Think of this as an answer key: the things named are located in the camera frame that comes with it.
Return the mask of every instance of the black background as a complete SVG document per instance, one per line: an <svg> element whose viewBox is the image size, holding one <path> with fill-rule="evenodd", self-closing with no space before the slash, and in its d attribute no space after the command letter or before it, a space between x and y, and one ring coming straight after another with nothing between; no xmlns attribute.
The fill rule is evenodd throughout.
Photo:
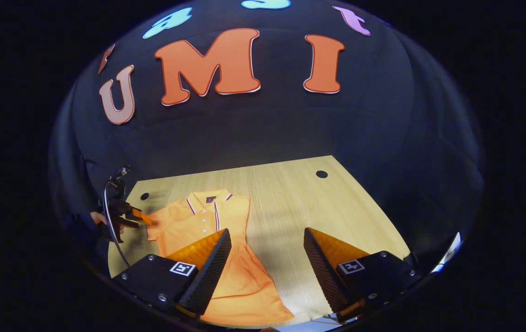
<svg viewBox="0 0 526 332"><path fill-rule="evenodd" d="M456 77L477 110L488 155L482 212L459 254L364 330L526 330L526 6L355 4ZM167 330L68 249L49 206L46 151L56 111L82 69L172 5L0 2L0 330Z"/></svg>

